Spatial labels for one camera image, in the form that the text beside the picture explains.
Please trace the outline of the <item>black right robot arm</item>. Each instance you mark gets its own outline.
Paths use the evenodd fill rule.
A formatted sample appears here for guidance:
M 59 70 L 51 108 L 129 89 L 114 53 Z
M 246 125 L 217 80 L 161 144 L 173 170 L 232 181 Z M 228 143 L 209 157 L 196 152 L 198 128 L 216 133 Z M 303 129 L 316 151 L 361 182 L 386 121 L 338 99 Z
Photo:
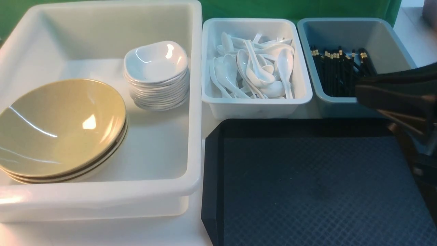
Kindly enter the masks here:
M 411 171 L 425 188 L 425 201 L 436 211 L 437 64 L 359 79 L 359 104 L 379 112 L 425 146 L 412 159 Z

